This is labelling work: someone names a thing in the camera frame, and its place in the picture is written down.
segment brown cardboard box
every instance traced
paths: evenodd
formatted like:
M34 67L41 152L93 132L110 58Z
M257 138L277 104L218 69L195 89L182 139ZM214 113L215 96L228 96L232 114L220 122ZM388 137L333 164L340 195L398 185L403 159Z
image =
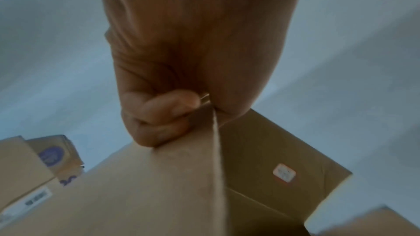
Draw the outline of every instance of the brown cardboard box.
M26 141L64 186L84 172L83 162L76 148L65 135Z
M0 141L0 228L61 187L22 137Z
M195 118L158 149L113 154L4 235L308 236L306 218L350 175L254 111L220 136L210 108Z
M420 236L420 229L388 207L372 210L319 236Z

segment blue logo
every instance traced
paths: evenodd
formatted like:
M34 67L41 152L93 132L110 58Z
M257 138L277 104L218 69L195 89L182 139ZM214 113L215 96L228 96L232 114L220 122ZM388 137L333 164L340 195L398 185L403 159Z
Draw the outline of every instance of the blue logo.
M38 154L47 167L51 167L59 163L64 156L64 150L61 147L50 147Z

